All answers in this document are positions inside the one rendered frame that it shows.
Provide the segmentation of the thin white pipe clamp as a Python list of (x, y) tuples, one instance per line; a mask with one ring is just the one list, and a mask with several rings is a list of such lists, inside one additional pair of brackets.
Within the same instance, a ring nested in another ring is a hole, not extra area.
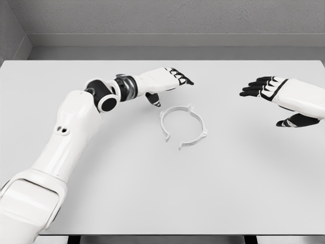
[(205, 122), (204, 122), (203, 118), (194, 111), (193, 107), (190, 104), (188, 106), (173, 106), (173, 107), (168, 108), (165, 111), (162, 111), (159, 114), (160, 127), (161, 127), (162, 132), (163, 132), (163, 134), (165, 136), (165, 142), (168, 142), (170, 140), (171, 134), (167, 131), (167, 129), (164, 126), (164, 119), (165, 119), (165, 117), (167, 115), (169, 115), (170, 113), (175, 112), (175, 111), (185, 111), (185, 112), (188, 112), (190, 116), (192, 116), (192, 117), (194, 117), (195, 119), (198, 120), (198, 122), (201, 125), (201, 129), (202, 129), (200, 135), (196, 139), (190, 140), (190, 141), (187, 141), (187, 142), (181, 142), (180, 145), (179, 145), (179, 147), (178, 147), (178, 150), (181, 150), (183, 147), (186, 147), (186, 146), (195, 145), (200, 140), (202, 140), (203, 138), (205, 138), (207, 136), (208, 130), (206, 128), (206, 125), (205, 125)]

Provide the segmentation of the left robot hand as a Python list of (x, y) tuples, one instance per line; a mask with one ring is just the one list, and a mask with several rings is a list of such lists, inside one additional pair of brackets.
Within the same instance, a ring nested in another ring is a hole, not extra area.
[(175, 68), (158, 68), (135, 77), (138, 97), (145, 95), (150, 104), (160, 107), (158, 94), (194, 83)]

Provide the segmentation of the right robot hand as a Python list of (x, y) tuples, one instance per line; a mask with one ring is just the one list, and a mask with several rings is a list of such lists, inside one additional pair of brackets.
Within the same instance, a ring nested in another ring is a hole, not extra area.
[(242, 97), (260, 97), (296, 114), (280, 120), (277, 127), (301, 128), (325, 120), (325, 88), (276, 76), (257, 78), (242, 88)]

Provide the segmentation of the wide white table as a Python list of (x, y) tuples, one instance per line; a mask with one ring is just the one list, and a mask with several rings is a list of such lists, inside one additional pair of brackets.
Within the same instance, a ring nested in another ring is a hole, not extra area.
[[(325, 87), (318, 60), (7, 60), (0, 67), (0, 186), (29, 168), (49, 140), (60, 104), (91, 79), (173, 67), (194, 85), (103, 115), (68, 181), (48, 234), (325, 235), (325, 122), (280, 128), (291, 112), (239, 92), (258, 77)], [(191, 105), (208, 134), (185, 111)]]

